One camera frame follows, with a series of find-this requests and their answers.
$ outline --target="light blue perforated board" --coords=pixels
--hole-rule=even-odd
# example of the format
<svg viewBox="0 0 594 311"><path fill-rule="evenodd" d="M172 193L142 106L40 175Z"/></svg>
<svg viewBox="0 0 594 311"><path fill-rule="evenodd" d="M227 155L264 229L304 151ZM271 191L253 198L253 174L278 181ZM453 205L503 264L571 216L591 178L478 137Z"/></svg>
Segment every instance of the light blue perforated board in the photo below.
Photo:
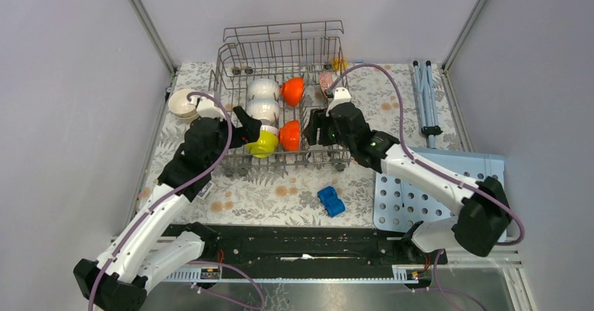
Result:
<svg viewBox="0 0 594 311"><path fill-rule="evenodd" d="M505 185L503 156L432 148L412 150L458 174L477 180L492 176ZM446 206L410 183L386 174L376 174L373 224L378 229L406 233L416 221L438 221L449 216L453 214ZM506 236L504 232L499 240L505 240Z"/></svg>

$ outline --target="small yellow object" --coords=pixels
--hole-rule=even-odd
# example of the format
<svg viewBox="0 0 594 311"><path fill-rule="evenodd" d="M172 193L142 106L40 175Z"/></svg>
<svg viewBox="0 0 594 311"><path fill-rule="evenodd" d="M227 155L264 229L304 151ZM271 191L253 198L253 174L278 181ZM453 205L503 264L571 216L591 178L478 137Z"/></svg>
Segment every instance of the small yellow object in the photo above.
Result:
<svg viewBox="0 0 594 311"><path fill-rule="evenodd" d="M278 137L268 131L260 130L260 137L254 143L245 144L245 148L256 158L266 158L275 152Z"/></svg>
<svg viewBox="0 0 594 311"><path fill-rule="evenodd" d="M332 60L332 69L335 71L344 71L348 64L349 63L344 58L337 57L336 59Z"/></svg>

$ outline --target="metal wire rack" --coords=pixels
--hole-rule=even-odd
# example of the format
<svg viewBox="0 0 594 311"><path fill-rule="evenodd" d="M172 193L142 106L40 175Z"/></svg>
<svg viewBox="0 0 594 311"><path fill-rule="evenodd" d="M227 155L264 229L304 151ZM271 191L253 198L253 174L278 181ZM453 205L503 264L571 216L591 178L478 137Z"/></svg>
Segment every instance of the metal wire rack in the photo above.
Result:
<svg viewBox="0 0 594 311"><path fill-rule="evenodd" d="M333 62L343 58L339 34L343 34L343 22L294 22L275 25L228 27L223 31L216 68L211 71L209 91L225 104L234 124L239 121L231 109L247 105L247 86L256 78L269 78L282 84L290 78L301 76L305 83L303 98L292 107L279 99L280 114L276 126L281 128L292 120L298 120L303 132L309 122L312 109L327 107L328 100L319 87L319 73L333 71ZM336 73L342 73L339 67ZM348 88L344 78L342 86ZM255 158L244 148L229 151L222 166L228 177L234 174L246 176L250 169L276 167L317 167L332 165L342 171L349 165L351 156L341 146L309 146L301 137L299 151L285 151L278 146L267 158Z"/></svg>

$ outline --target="orange bowl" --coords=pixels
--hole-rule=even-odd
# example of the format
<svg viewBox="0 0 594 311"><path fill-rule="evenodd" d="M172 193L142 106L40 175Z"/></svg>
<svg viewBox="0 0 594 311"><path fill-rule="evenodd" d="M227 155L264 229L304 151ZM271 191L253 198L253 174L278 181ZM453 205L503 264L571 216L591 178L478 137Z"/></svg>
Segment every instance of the orange bowl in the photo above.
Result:
<svg viewBox="0 0 594 311"><path fill-rule="evenodd" d="M299 150L299 141L301 140L301 128L298 120L287 122L280 129L280 144L287 151Z"/></svg>
<svg viewBox="0 0 594 311"><path fill-rule="evenodd" d="M296 106L301 102L304 88L302 78L292 78L282 84L280 93L289 106Z"/></svg>

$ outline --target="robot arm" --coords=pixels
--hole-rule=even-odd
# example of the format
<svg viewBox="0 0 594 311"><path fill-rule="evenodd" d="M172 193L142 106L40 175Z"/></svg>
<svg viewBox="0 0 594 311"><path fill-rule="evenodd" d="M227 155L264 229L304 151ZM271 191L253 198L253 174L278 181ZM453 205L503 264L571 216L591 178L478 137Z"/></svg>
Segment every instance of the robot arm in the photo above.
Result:
<svg viewBox="0 0 594 311"><path fill-rule="evenodd" d="M361 111L351 103L350 93L345 88L334 90L328 109L311 111L305 136L309 145L340 144L348 148L361 166L404 179L453 212L455 216L448 219L433 223L420 221L405 235L424 253L460 245L477 256L487 256L511 222L503 210L463 186L468 184L481 189L508 206L498 180L487 177L484 181L477 181L414 152L411 152L411 159L396 137L370 129ZM427 166L455 179L457 183L429 171Z"/></svg>
<svg viewBox="0 0 594 311"><path fill-rule="evenodd" d="M172 219L189 205L198 193L209 183L211 176L201 178L185 189L171 195L160 204L174 188L203 173L222 154L228 139L228 127L224 114L212 100L203 97L198 101L196 111L199 118L190 124L184 135L184 143L176 150L158 177L147 203L138 211L120 237L110 244L95 261L82 259L74 268L74 276L81 292L90 297L91 288L108 261L111 261L102 275L94 303L105 311L135 311L140 309L150 290L183 264L212 255L207 246L216 235L199 223L186 226L186 230L166 247L149 254L157 239ZM249 117L240 107L233 109L242 127L233 127L231 148L256 141L260 135L261 121ZM124 238L131 236L114 254Z"/></svg>

